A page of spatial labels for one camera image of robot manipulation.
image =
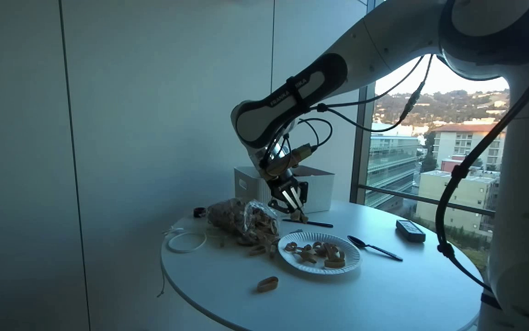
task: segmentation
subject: sky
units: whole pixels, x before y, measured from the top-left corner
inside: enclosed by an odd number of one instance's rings
[[[388,91],[394,87],[401,78],[405,78],[417,59],[406,63],[394,74],[383,78],[377,82],[377,94]],[[421,80],[425,78],[429,65],[429,58],[417,67],[417,71],[412,74],[408,82],[405,82],[394,94],[401,93],[414,93]],[[493,80],[493,82],[467,82],[460,76],[456,76],[451,69],[447,69],[441,61],[432,61],[432,71],[429,76],[429,83],[425,85],[423,94],[434,94],[434,93],[451,93],[451,91],[467,91],[467,93],[478,93],[478,91],[506,91],[507,83],[506,80]]]

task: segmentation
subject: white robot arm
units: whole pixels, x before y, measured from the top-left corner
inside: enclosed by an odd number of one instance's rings
[[[280,153],[291,124],[425,54],[467,80],[504,76],[522,109],[507,129],[489,282],[515,324],[529,326],[529,0],[388,0],[276,93],[237,105],[232,124],[272,196],[302,212],[291,170],[316,146]]]

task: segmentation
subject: white wall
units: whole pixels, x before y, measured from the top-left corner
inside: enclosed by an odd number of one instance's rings
[[[0,330],[87,330],[59,8],[0,0]]]
[[[0,205],[10,207],[0,210],[0,295],[24,286],[46,289],[37,286],[41,275],[61,275],[50,280],[57,289],[46,300],[63,304],[43,300],[43,313],[52,313],[52,324],[87,328],[76,172],[92,330],[221,330],[173,289],[157,299],[164,232],[192,208],[234,196],[234,168],[247,166],[248,157],[232,131],[230,111],[267,96],[315,61],[362,17],[364,6],[65,0],[68,104],[56,4],[0,8],[0,59],[28,63],[12,63],[13,82],[0,91]],[[335,197],[346,201],[355,131],[333,122],[333,142],[309,164],[337,173]],[[10,249],[17,245],[15,264]],[[0,317],[12,317],[2,308],[0,302]],[[32,330],[59,330],[43,324],[48,315],[37,317],[41,306],[26,310]]]

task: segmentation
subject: small box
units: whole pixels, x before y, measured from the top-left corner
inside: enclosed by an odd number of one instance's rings
[[[267,205],[271,203],[271,190],[267,183],[260,177],[258,170],[237,168],[234,173],[237,199],[256,199]],[[307,166],[296,168],[294,175],[298,183],[307,183],[307,201],[304,205],[304,212],[329,212],[333,201],[335,175]]]

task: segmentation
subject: round white table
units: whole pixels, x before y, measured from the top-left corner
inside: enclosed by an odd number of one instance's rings
[[[359,236],[405,262],[362,251],[361,271],[348,278],[307,276],[280,258],[250,256],[206,219],[184,218],[162,247],[164,273],[195,310],[232,330],[447,331],[476,322],[482,287],[438,253],[430,230],[423,245],[406,243],[395,234],[397,216],[359,205],[333,205],[311,219],[335,229],[283,221],[278,229],[282,236],[296,230]],[[170,240],[179,234],[204,234],[206,243],[192,253],[171,251]],[[465,254],[458,253],[458,260],[478,275]],[[256,293],[269,276],[278,276],[280,287]]]

